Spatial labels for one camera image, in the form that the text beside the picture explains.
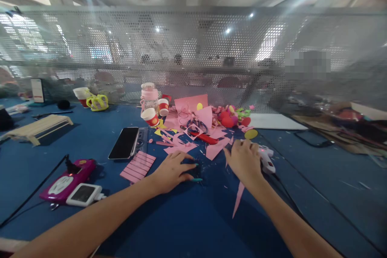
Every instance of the smartphone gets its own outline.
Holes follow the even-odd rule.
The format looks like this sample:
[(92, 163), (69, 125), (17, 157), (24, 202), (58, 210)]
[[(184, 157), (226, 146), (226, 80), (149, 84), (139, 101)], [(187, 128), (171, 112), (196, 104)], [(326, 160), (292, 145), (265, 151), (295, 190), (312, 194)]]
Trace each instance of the smartphone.
[(108, 159), (129, 159), (136, 150), (138, 127), (122, 129)]

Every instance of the plastic bottle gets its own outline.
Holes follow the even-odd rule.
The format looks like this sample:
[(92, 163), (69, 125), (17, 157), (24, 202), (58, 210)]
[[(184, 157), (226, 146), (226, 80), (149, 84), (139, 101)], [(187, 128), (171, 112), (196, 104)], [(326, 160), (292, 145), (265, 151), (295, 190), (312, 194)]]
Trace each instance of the plastic bottle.
[(148, 108), (153, 108), (158, 115), (158, 90), (154, 83), (143, 83), (141, 89), (141, 113)]

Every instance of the white glue gun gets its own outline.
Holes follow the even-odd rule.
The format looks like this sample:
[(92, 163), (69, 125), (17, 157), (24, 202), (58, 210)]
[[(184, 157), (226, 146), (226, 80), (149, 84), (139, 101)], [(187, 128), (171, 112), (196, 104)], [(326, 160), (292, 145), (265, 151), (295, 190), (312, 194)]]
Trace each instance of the white glue gun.
[(275, 167), (270, 157), (273, 156), (273, 151), (266, 146), (259, 145), (259, 154), (261, 156), (262, 170), (266, 174), (274, 174)]

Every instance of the perforated metal panel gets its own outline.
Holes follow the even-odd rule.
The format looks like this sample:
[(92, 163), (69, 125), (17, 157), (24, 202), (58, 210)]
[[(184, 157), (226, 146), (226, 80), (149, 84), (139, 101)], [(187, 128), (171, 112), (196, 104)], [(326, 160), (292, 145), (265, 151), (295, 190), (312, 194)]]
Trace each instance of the perforated metal panel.
[[(140, 84), (152, 81), (173, 98), (208, 93), (213, 105), (254, 104), (267, 113), (295, 89), (356, 98), (342, 81), (349, 65), (385, 65), (383, 53), (372, 54), (387, 42), (384, 12), (184, 9), (34, 6), (0, 14), (0, 81), (16, 80), (23, 91), (29, 78), (42, 78), (54, 99), (71, 100), (73, 88), (88, 86), (132, 104)], [(326, 52), (330, 71), (287, 77), (288, 53), (310, 50)], [(333, 84), (340, 91), (330, 92)]]

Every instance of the blue table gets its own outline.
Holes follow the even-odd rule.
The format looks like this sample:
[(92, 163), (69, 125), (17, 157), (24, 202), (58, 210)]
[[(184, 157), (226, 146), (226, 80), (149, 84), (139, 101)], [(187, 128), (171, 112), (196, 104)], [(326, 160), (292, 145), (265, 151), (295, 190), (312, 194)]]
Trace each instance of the blue table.
[[(20, 103), (0, 100), (0, 104), (6, 107), (16, 102)], [(33, 108), (31, 113), (15, 115), (24, 117), (17, 125), (31, 123), (31, 115), (54, 111), (58, 111), (54, 105)], [(76, 105), (73, 111), (68, 116), (74, 126), (66, 126), (42, 138), (40, 146), (32, 148), (29, 143), (20, 144), (12, 140), (0, 145), (0, 221), (31, 194), (67, 153), (73, 161), (96, 159), (99, 165), (90, 183), (101, 185), (108, 194), (129, 186), (129, 181), (119, 176), (126, 163), (113, 162), (107, 156), (123, 127), (146, 126), (139, 117), (140, 109), (113, 105), (109, 111), (91, 112)], [(149, 129), (148, 138), (161, 140), (153, 132)], [(351, 206), (367, 198), (385, 207), (386, 187), (383, 183), (386, 173), (376, 168), (371, 160), (349, 154), (336, 146), (316, 152), (321, 149), (312, 150), (305, 144), (298, 144), (299, 140), (285, 131), (259, 132), (261, 134), (254, 141), (276, 149), (273, 160), (278, 175), (310, 223), (347, 257), (381, 257), (351, 225), (356, 225), (382, 248), (383, 233), (378, 231), (383, 225), (376, 226), (379, 216), (366, 217), (366, 207), (356, 210)], [(234, 136), (242, 138), (243, 134), (236, 131)], [(235, 218), (231, 218), (239, 181), (229, 167), (225, 169), (223, 153), (211, 162), (200, 152), (205, 152), (204, 144), (201, 141), (197, 143), (200, 146), (190, 154), (199, 158), (204, 182), (181, 184), (169, 194), (145, 203), (101, 245), (98, 252), (117, 257), (291, 257), (266, 213), (247, 191), (243, 193)], [(167, 154), (162, 146), (154, 143), (148, 144), (147, 152), (157, 157), (150, 170), (152, 173)], [(328, 161), (324, 161), (324, 155), (327, 155)], [(340, 171), (333, 173), (332, 169), (337, 166)], [(63, 171), (64, 164), (43, 188)], [(338, 178), (359, 189), (350, 194), (348, 191), (352, 188), (342, 182), (337, 183)], [(356, 181), (364, 182), (371, 190), (361, 188)], [(287, 201), (281, 188), (271, 183)], [(343, 211), (349, 221), (314, 187)], [(0, 229), (0, 237), (32, 240), (78, 211), (76, 207), (61, 206), (52, 212), (37, 193), (16, 218)]]

